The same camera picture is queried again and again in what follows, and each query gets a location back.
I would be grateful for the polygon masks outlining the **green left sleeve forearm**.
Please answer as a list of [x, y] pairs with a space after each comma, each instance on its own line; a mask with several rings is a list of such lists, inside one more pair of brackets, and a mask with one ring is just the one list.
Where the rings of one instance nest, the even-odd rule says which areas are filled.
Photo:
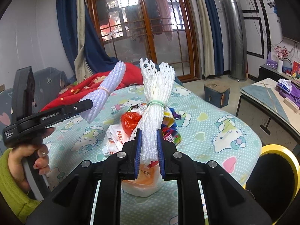
[[8, 158], [11, 151], [12, 149], [9, 148], [1, 156], [1, 195], [18, 221], [25, 224], [28, 216], [41, 202], [31, 199], [13, 179], [8, 167]]

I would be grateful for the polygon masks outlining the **left hand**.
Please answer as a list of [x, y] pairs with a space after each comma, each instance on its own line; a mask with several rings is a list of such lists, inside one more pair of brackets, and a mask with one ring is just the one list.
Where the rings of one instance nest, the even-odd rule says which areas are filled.
[[29, 160], [29, 164], [34, 170], [38, 170], [39, 175], [45, 175], [50, 172], [48, 154], [48, 147], [43, 144], [42, 140], [19, 144], [10, 151], [8, 157], [9, 172], [24, 193], [27, 194], [31, 190], [24, 170], [25, 161]]

